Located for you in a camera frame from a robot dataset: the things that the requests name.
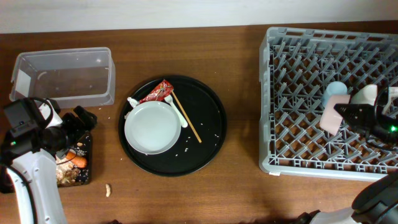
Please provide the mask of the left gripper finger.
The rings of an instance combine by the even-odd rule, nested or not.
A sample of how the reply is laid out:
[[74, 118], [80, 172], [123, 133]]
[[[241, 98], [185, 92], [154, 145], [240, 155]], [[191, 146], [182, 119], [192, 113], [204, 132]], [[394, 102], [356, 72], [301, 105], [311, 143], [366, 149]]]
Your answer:
[[55, 107], [57, 106], [57, 102], [53, 101], [51, 99], [47, 99], [47, 102], [49, 103], [49, 115], [47, 116], [46, 120], [49, 121], [47, 127], [53, 127], [53, 126], [61, 126], [62, 124], [62, 119], [59, 117], [58, 113], [55, 111]]
[[97, 116], [82, 106], [77, 106], [70, 113], [70, 139], [79, 140], [97, 125]]

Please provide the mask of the rice and nuts pile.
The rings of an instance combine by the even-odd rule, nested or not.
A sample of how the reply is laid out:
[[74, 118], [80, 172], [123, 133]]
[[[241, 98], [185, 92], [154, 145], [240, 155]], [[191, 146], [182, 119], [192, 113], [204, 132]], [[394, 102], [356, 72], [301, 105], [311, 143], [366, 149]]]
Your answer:
[[[85, 157], [87, 155], [87, 150], [85, 149], [86, 144], [82, 142], [78, 142], [75, 146], [73, 146], [69, 151], [74, 152], [78, 154], [79, 156]], [[76, 165], [74, 165], [71, 161], [66, 159], [66, 156], [63, 159], [60, 159], [59, 157], [56, 157], [56, 180], [61, 173], [61, 171], [66, 171], [66, 170], [71, 170], [74, 168], [77, 168], [79, 170], [78, 177], [76, 178], [76, 182], [71, 185], [58, 185], [58, 187], [71, 187], [71, 186], [76, 186], [76, 185], [82, 185], [84, 182], [86, 182], [88, 178], [88, 165], [85, 168], [78, 168]]]

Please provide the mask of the white cup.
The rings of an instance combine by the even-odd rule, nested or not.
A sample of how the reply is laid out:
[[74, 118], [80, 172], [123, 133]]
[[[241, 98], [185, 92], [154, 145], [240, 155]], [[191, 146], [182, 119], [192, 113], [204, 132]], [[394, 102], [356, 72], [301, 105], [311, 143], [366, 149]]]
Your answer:
[[367, 104], [373, 106], [377, 97], [377, 89], [378, 87], [375, 84], [366, 85], [352, 96], [350, 103], [358, 105]]

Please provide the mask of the grey plate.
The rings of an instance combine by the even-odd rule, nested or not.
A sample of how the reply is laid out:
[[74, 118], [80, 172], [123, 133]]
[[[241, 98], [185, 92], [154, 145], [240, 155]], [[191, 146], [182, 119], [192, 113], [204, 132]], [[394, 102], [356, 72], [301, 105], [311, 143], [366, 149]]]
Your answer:
[[129, 112], [123, 131], [133, 149], [154, 155], [168, 151], [179, 139], [181, 128], [180, 119], [170, 105], [148, 101]]

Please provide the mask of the orange carrot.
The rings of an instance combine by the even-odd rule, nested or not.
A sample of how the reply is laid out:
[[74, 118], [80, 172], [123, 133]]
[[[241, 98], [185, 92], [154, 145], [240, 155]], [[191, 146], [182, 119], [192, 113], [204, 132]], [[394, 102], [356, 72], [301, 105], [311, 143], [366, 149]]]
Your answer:
[[78, 154], [71, 151], [66, 154], [66, 159], [71, 161], [78, 168], [85, 168], [88, 165], [88, 161], [85, 157], [79, 156]]

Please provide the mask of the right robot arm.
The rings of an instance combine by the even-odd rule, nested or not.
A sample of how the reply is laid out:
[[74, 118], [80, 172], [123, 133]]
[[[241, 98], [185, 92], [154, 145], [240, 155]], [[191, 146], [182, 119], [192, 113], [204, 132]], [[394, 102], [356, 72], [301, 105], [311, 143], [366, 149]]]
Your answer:
[[[366, 144], [387, 152], [397, 152], [397, 120], [384, 114], [397, 88], [385, 86], [379, 90], [372, 105], [337, 103], [333, 109], [345, 123], [364, 136]], [[304, 212], [293, 224], [310, 223], [397, 223], [397, 172], [393, 172], [367, 186], [352, 205], [335, 212]]]

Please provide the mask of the wooden chopstick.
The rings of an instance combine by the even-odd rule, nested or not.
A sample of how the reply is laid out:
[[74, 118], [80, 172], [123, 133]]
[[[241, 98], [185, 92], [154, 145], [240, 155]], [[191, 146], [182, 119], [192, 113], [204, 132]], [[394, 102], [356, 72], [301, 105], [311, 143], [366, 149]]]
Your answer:
[[182, 104], [180, 103], [179, 99], [177, 98], [176, 94], [174, 93], [174, 91], [172, 91], [172, 96], [174, 97], [175, 101], [178, 104], [178, 107], [181, 109], [181, 112], [183, 113], [185, 119], [187, 120], [188, 125], [191, 127], [195, 137], [197, 138], [199, 143], [202, 143], [201, 137], [198, 135], [195, 127], [193, 126], [192, 122], [190, 121], [190, 118], [188, 117], [188, 115], [186, 114]]

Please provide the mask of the white plastic fork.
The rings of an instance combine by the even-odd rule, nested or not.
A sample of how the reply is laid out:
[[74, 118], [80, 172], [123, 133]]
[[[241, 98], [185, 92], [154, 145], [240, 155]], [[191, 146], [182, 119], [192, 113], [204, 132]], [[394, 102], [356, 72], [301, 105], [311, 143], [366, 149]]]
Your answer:
[[179, 120], [180, 120], [180, 124], [181, 127], [186, 128], [188, 126], [188, 123], [186, 121], [186, 119], [184, 118], [184, 116], [181, 114], [181, 112], [178, 110], [178, 108], [175, 106], [175, 104], [173, 103], [173, 98], [171, 95], [168, 95], [165, 97], [165, 101], [174, 109], [174, 111], [176, 112]]

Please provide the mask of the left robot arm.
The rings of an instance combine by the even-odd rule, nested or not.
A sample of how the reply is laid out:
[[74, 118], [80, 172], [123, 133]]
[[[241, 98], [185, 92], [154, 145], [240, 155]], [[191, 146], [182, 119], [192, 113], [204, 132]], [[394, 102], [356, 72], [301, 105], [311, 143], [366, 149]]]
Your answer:
[[59, 185], [83, 184], [97, 117], [81, 106], [59, 116], [55, 100], [23, 98], [4, 107], [11, 125], [1, 166], [16, 192], [21, 223], [66, 223]]

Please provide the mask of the red snack wrapper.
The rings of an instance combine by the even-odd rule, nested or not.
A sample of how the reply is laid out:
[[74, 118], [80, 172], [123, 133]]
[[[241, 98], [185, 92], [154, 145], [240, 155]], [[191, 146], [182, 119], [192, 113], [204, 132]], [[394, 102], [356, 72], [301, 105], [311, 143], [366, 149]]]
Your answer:
[[174, 90], [174, 87], [167, 80], [162, 80], [146, 97], [141, 99], [140, 103], [147, 101], [162, 101], [165, 97], [169, 96]]

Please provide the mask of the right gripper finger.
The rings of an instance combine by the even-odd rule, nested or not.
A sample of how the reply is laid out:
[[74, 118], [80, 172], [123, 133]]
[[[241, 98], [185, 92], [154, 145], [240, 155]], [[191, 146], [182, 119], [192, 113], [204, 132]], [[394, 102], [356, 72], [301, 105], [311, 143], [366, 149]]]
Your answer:
[[382, 114], [386, 115], [390, 105], [392, 104], [392, 101], [394, 98], [397, 98], [398, 94], [398, 87], [389, 87], [387, 89], [387, 103], [384, 105]]
[[376, 124], [374, 107], [369, 104], [338, 103], [333, 108], [353, 130], [370, 131]]

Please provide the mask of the brown food scrap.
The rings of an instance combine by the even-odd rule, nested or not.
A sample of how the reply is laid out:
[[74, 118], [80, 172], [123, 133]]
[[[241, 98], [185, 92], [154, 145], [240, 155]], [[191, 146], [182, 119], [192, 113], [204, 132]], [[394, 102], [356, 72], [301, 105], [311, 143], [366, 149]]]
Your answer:
[[58, 185], [71, 185], [76, 182], [76, 178], [78, 177], [79, 170], [77, 168], [61, 171], [57, 177]]

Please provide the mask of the light blue cup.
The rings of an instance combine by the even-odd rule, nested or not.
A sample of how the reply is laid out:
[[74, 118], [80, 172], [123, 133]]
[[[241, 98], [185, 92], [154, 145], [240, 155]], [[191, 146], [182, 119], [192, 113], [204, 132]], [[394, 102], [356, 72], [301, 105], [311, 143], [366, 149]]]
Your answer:
[[325, 107], [333, 95], [345, 95], [347, 91], [347, 86], [343, 82], [331, 82], [323, 92], [322, 105]]

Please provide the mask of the white tissue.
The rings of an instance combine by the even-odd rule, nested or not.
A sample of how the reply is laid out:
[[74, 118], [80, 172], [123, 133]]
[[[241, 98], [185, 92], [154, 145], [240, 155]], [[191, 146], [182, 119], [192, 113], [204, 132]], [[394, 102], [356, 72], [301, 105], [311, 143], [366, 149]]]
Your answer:
[[129, 116], [129, 114], [131, 113], [131, 111], [137, 107], [138, 105], [140, 105], [140, 102], [135, 100], [134, 98], [128, 97], [127, 98], [128, 103], [130, 104], [130, 106], [132, 107], [132, 109], [130, 111], [128, 111], [125, 115], [124, 115], [124, 119], [127, 119], [127, 117]]

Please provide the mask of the pink bowl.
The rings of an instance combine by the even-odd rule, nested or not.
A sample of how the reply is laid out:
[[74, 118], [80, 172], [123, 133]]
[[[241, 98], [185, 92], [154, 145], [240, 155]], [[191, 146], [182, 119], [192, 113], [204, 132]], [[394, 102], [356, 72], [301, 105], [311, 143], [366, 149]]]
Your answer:
[[332, 95], [323, 111], [320, 120], [320, 127], [329, 134], [335, 136], [343, 120], [342, 116], [334, 109], [336, 104], [348, 104], [349, 95]]

